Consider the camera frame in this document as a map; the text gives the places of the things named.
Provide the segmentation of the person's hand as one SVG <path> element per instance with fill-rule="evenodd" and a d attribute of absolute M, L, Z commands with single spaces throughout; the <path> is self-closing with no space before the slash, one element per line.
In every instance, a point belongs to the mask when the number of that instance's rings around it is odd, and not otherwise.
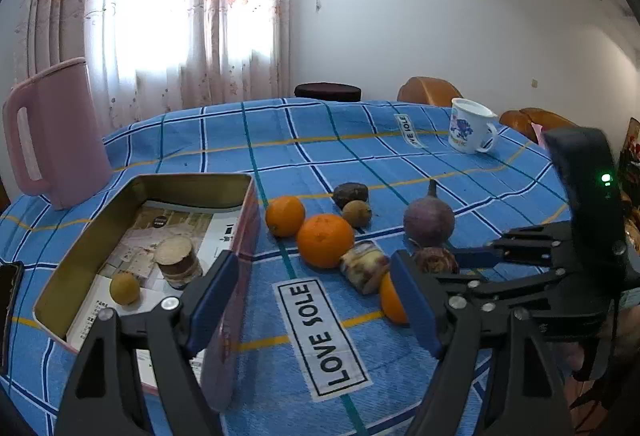
<path fill-rule="evenodd" d="M 608 359 L 608 351 L 612 349 L 616 357 L 629 357 L 639 352 L 639 307 L 621 311 L 614 323 L 613 315 L 606 318 L 595 338 L 587 338 L 587 344 L 594 344 L 596 352 L 604 349 L 604 359 Z M 560 343 L 558 353 L 565 361 L 568 370 L 578 382 L 586 382 L 599 378 L 606 364 L 587 364 L 587 349 L 578 342 Z"/>

